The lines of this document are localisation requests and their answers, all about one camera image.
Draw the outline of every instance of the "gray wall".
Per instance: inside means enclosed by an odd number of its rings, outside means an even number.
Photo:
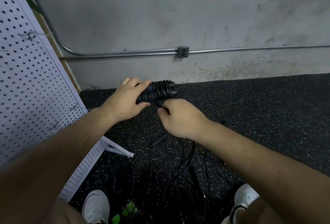
[[[330,43],[330,0],[41,0],[64,44],[85,53]],[[177,83],[330,72],[328,49],[69,61],[80,88],[126,77]]]

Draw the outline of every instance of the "white pegboard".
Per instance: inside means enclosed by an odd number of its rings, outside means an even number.
[[[0,167],[87,113],[25,0],[0,0],[0,98]],[[103,143],[113,142],[103,137]],[[61,198],[72,198],[103,151],[98,141]]]

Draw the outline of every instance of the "green leaf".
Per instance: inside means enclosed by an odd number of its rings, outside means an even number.
[[[41,11],[41,9],[32,0],[26,0],[26,1],[27,1],[28,5],[30,6],[31,9],[33,9],[34,11],[36,11],[37,13],[39,13],[43,17],[45,17],[45,15]]]

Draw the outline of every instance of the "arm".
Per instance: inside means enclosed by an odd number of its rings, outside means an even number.
[[[328,223],[330,178],[208,120],[189,102],[168,100],[160,119],[171,134],[191,139],[236,170],[286,223]]]
[[[150,81],[126,79],[99,108],[36,146],[0,173],[3,223],[39,223],[93,145],[119,121],[136,116],[149,103],[135,101]]]

